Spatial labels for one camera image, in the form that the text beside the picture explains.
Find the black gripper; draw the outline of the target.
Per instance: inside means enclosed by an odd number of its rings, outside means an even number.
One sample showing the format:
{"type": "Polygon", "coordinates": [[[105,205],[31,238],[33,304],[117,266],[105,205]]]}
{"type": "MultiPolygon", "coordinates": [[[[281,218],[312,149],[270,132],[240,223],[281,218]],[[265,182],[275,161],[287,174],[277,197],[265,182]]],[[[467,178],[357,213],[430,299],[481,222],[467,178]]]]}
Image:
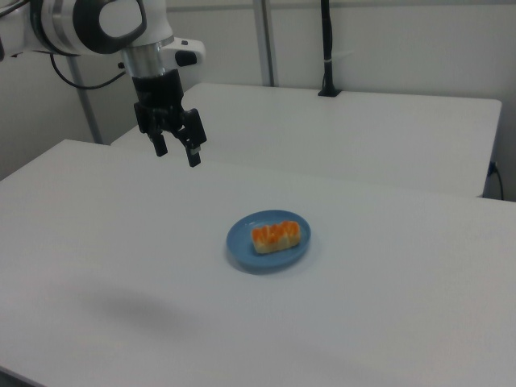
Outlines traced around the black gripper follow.
{"type": "Polygon", "coordinates": [[[154,77],[133,77],[138,101],[135,113],[139,130],[148,136],[156,155],[168,153],[163,131],[174,134],[183,146],[191,168],[201,163],[200,149],[207,140],[197,109],[184,110],[181,77],[177,69],[154,77]]]}

